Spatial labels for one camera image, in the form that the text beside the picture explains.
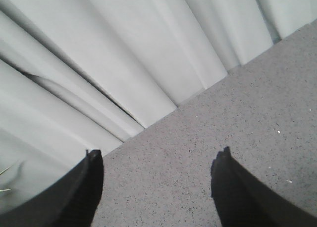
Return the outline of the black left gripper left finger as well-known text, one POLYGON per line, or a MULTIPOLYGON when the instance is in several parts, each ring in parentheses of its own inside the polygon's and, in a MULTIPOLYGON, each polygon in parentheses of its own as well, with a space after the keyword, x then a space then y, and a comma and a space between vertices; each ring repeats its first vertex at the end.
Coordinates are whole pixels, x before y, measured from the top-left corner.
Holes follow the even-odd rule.
POLYGON ((2 227, 89 227, 101 200, 104 163, 100 150, 85 158, 52 186, 1 214, 2 227))

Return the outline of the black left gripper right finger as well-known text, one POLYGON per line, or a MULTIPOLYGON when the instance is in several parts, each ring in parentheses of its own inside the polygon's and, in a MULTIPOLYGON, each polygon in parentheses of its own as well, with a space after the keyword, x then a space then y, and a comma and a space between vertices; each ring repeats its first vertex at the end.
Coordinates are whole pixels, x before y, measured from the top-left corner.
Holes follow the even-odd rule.
POLYGON ((224 227, 315 227, 315 216, 287 201, 240 165, 225 147, 211 165, 211 197, 224 227))

